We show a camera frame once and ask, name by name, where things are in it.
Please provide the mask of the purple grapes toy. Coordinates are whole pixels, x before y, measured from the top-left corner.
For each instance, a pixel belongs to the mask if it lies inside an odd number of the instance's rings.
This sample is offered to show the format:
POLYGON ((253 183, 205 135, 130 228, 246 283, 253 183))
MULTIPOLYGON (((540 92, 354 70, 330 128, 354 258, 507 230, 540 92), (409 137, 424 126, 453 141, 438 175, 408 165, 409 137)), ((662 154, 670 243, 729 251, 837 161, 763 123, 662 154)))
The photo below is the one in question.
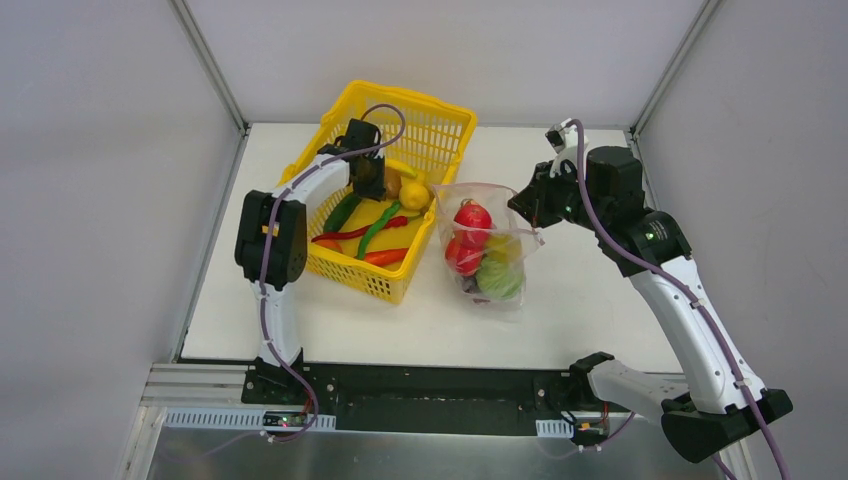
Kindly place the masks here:
POLYGON ((475 295, 480 292, 475 276, 463 276, 461 278, 460 288, 465 294, 469 295, 475 295))

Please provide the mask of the yellow-green pepper toy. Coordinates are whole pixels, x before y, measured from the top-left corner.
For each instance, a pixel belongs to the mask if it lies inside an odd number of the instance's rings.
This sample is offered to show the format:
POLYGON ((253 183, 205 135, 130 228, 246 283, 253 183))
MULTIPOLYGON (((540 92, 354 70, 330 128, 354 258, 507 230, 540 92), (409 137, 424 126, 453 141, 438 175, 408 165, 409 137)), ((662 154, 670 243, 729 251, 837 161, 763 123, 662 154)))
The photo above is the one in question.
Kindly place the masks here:
POLYGON ((485 243, 486 255, 491 259, 511 264, 523 257, 522 241, 513 234, 493 234, 485 243))

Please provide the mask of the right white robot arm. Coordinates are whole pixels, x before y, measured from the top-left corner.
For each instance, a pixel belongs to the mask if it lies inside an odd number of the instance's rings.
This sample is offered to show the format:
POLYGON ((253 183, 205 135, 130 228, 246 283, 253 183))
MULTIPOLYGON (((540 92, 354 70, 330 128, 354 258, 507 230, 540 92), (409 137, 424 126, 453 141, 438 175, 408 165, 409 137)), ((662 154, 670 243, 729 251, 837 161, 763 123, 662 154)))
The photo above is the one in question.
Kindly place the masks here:
POLYGON ((598 352, 572 364, 569 400, 583 410, 611 402, 657 423, 671 447, 698 463, 788 415, 729 339, 678 222, 646 205, 643 168, 625 147, 580 157, 561 148, 539 163, 509 206, 531 225, 568 222, 592 231, 603 254, 643 297, 683 370, 674 385, 598 352))

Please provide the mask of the yellow plastic basket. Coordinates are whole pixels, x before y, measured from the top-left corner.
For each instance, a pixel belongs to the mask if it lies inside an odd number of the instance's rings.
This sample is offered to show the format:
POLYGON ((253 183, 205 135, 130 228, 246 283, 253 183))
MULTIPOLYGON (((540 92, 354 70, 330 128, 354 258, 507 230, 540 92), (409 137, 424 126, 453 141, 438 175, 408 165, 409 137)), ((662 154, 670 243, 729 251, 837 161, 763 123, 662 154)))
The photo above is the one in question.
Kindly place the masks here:
MULTIPOLYGON (((388 146, 390 161, 402 162, 414 169, 427 185, 454 181, 465 149, 477 126, 475 113, 464 107, 396 86, 364 80, 350 82, 323 116, 318 131, 299 158, 287 166, 280 179, 286 183, 312 163, 317 150, 342 135, 352 118, 364 117, 381 130, 384 139, 402 130, 403 136, 388 146)), ((358 242, 345 240, 343 250, 323 247, 308 250, 306 268, 310 272, 360 290, 390 303, 402 301, 425 252, 435 227, 434 206, 404 227, 378 233, 369 244, 370 251, 406 249, 405 258, 386 267, 377 267, 356 259, 358 242)))

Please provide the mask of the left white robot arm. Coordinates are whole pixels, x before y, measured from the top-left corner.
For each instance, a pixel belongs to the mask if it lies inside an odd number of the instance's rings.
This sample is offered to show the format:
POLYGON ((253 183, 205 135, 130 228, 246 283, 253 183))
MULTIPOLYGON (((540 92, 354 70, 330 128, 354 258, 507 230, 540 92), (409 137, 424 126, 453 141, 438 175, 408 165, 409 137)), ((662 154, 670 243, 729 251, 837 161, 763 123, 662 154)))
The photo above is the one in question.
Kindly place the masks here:
POLYGON ((271 368, 266 389, 281 404, 293 404, 304 391, 313 392, 295 366, 303 344, 293 283, 308 260, 308 220, 332 194, 349 185, 362 188, 367 196, 381 196, 385 147, 379 127, 352 119, 341 135, 314 147, 280 186, 251 190, 244 197, 234 258, 257 302, 259 360, 271 368))

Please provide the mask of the green cabbage toy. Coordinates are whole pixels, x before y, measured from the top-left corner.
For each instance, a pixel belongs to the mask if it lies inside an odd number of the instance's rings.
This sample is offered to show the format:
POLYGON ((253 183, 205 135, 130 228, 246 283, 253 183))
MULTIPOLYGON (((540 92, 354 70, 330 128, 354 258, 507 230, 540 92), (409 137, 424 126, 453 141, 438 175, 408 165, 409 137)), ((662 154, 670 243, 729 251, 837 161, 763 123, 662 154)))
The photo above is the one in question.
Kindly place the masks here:
POLYGON ((484 257, 475 274, 479 290, 490 300, 507 301, 516 297, 525 282, 524 268, 520 264, 504 263, 484 257))

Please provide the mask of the red tomato toy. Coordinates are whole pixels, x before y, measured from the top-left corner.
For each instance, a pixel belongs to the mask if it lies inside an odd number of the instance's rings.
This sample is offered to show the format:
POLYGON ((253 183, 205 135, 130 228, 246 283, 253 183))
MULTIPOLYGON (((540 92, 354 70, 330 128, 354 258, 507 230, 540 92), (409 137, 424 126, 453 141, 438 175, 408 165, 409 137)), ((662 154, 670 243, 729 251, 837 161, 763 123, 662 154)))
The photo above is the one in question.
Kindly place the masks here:
POLYGON ((456 237, 448 242, 444 252, 446 264, 463 277, 473 276, 480 268, 483 257, 483 248, 463 246, 456 237))

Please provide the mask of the clear pink-dotted zip bag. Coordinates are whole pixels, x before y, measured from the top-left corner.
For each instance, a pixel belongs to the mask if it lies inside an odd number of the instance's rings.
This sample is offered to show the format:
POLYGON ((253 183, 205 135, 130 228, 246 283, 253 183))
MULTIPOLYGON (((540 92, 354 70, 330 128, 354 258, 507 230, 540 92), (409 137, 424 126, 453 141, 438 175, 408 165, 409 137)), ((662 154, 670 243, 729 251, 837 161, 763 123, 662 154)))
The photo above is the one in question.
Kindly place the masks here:
POLYGON ((475 306, 519 309, 527 288, 525 261, 544 240, 510 208, 517 191, 465 182, 437 185, 434 193, 443 264, 459 294, 475 306))

